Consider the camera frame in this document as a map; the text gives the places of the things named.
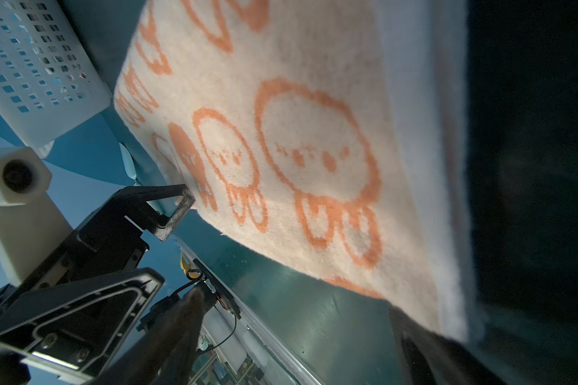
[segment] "white plastic basket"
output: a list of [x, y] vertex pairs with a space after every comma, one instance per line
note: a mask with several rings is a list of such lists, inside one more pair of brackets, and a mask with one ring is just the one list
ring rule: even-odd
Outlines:
[[47, 148], [110, 102], [55, 0], [0, 1], [0, 114], [22, 142]]

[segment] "white towel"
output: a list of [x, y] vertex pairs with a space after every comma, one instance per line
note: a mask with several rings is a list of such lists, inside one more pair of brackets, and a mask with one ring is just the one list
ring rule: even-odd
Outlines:
[[465, 4], [148, 0], [115, 106], [245, 246], [479, 335], [463, 181]]

